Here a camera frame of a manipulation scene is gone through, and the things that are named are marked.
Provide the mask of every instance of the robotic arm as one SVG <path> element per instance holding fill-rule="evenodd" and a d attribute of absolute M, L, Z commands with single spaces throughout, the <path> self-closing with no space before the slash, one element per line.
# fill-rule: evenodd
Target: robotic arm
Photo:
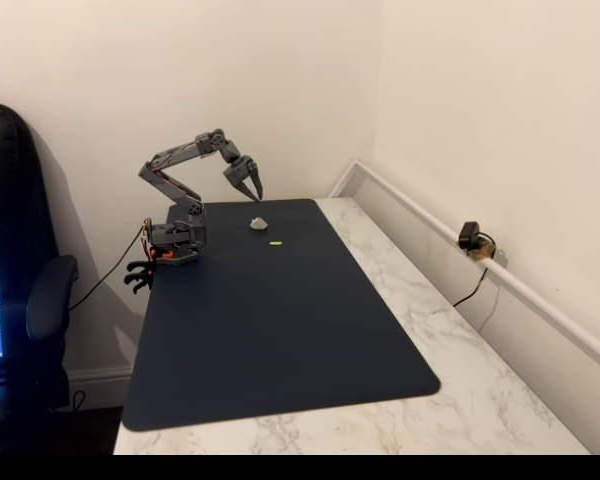
<path fill-rule="evenodd" d="M 227 140 L 220 129 L 203 133 L 193 142 L 158 153 L 144 164 L 139 175 L 186 210 L 188 220 L 159 225 L 153 225 L 150 218 L 145 220 L 144 235 L 153 246 L 148 263 L 181 265 L 190 262 L 198 257 L 198 250 L 207 243 L 205 208 L 200 195 L 164 173 L 164 170 L 187 160 L 213 155 L 215 152 L 220 152 L 229 164 L 224 171 L 229 183 L 255 202 L 262 199 L 262 183 L 256 162 L 247 155 L 241 155 L 235 144 Z M 244 181 L 247 178 L 251 178 L 257 196 L 245 185 Z M 127 270 L 131 271 L 138 266 L 145 267 L 145 271 L 125 277 L 127 284 L 131 280 L 143 280 L 136 285 L 134 293 L 147 283 L 151 286 L 151 282 L 148 281 L 151 278 L 147 277 L 155 270 L 155 265 L 147 265 L 147 262 L 131 262 Z"/>

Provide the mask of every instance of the white marble desk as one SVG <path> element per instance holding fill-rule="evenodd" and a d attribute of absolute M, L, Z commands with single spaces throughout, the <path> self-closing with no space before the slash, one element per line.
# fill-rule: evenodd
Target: white marble desk
<path fill-rule="evenodd" d="M 440 392 L 151 432 L 121 425 L 115 454 L 588 454 L 352 199 L 318 205 Z"/>

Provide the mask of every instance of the black office chair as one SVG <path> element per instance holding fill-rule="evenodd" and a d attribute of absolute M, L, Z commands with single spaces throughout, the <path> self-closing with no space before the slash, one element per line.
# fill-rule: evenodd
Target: black office chair
<path fill-rule="evenodd" d="M 76 259 L 59 256 L 27 125 L 0 105 L 0 454 L 27 453 L 49 407 L 69 404 L 62 367 Z"/>

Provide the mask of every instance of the baseboard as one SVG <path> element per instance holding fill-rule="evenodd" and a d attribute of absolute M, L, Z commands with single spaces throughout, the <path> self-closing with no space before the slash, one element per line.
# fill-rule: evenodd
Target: baseboard
<path fill-rule="evenodd" d="M 114 367 L 96 370 L 74 370 L 69 376 L 69 401 L 75 392 L 82 390 L 86 397 L 80 410 L 121 407 L 129 388 L 133 367 Z M 62 410 L 71 410 L 72 405 Z"/>

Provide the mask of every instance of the dark blue desk mat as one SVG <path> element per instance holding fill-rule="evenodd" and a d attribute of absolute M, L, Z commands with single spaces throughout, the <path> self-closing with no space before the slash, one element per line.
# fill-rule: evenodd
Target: dark blue desk mat
<path fill-rule="evenodd" d="M 258 216 L 266 232 L 249 228 Z M 177 206 L 169 222 L 176 219 L 185 220 Z M 313 200 L 208 204 L 207 220 L 202 256 L 156 272 L 124 406 L 127 428 L 438 391 L 439 380 Z"/>

